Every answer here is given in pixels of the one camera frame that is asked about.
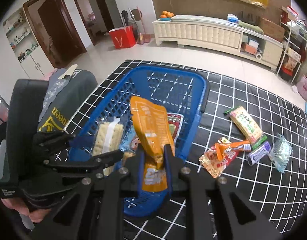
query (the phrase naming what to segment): blue plastic basket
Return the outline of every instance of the blue plastic basket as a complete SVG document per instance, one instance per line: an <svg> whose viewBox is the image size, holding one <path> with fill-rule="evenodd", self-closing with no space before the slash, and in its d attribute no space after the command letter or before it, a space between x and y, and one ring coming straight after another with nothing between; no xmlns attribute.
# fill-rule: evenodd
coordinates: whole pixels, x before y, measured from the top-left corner
<svg viewBox="0 0 307 240"><path fill-rule="evenodd" d="M209 86L207 79L193 71L168 67L139 66L121 79L114 89L100 102L79 135L94 135L96 120L107 116L128 116L124 136L132 126L130 98L138 95L163 105L167 112L183 115L183 125L175 145L176 156L186 160L196 134L201 114L205 110ZM91 148L72 148L69 161L86 161ZM146 217L163 203L167 190L152 193L140 192L138 198L125 198L124 213L130 217Z"/></svg>

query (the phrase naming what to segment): white floor tile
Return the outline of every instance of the white floor tile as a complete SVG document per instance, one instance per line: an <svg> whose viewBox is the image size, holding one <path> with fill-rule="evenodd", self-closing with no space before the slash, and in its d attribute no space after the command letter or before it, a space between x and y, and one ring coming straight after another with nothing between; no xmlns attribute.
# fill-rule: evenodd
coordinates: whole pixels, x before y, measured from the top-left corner
<svg viewBox="0 0 307 240"><path fill-rule="evenodd" d="M75 59L72 64L92 72L101 83L126 59L149 60L186 65L231 76L266 89L304 109L304 99L291 86L277 77L270 68L237 56L196 47L178 47L176 42L163 42L159 47L153 39L144 45L116 50L111 37Z"/></svg>

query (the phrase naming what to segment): doorway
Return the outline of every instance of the doorway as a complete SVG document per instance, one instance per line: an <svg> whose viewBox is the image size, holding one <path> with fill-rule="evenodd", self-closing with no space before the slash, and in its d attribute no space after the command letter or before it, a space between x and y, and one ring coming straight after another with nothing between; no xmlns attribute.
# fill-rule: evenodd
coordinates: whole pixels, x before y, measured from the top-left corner
<svg viewBox="0 0 307 240"><path fill-rule="evenodd" d="M105 0L74 0L89 37L96 45L103 35L114 28Z"/></svg>
<svg viewBox="0 0 307 240"><path fill-rule="evenodd" d="M29 0L23 9L54 68L66 67L86 52L63 0Z"/></svg>

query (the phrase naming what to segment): metal screw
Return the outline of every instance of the metal screw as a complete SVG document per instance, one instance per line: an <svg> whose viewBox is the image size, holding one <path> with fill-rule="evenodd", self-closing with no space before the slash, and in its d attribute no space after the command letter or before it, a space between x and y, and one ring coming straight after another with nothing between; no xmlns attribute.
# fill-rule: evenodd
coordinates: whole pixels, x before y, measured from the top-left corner
<svg viewBox="0 0 307 240"><path fill-rule="evenodd" d="M119 173L120 174L127 174L129 172L129 170L126 167L122 167L119 169Z"/></svg>
<svg viewBox="0 0 307 240"><path fill-rule="evenodd" d="M191 170L189 167L182 167L180 171L182 174L188 175Z"/></svg>
<svg viewBox="0 0 307 240"><path fill-rule="evenodd" d="M102 179L103 178L103 174L102 173L97 173L95 176L96 176L97 179Z"/></svg>
<svg viewBox="0 0 307 240"><path fill-rule="evenodd" d="M225 177L221 176L221 177L218 178L218 182L220 184L226 184L227 183L227 179Z"/></svg>
<svg viewBox="0 0 307 240"><path fill-rule="evenodd" d="M88 178L88 177L85 177L85 178L82 179L81 182L82 182L83 185L89 185L91 183L91 179Z"/></svg>

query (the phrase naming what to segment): white tv cabinet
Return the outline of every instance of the white tv cabinet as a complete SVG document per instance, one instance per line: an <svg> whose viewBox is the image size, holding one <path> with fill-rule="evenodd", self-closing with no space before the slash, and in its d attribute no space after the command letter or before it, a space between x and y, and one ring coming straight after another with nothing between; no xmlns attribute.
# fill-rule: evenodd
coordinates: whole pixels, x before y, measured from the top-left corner
<svg viewBox="0 0 307 240"><path fill-rule="evenodd" d="M172 21L153 22L157 46L162 41L176 41L178 45L196 46L223 51L259 62L275 71L283 50L283 44L269 36L228 23L218 18L177 15ZM262 59L240 51L242 36L255 37L263 51Z"/></svg>

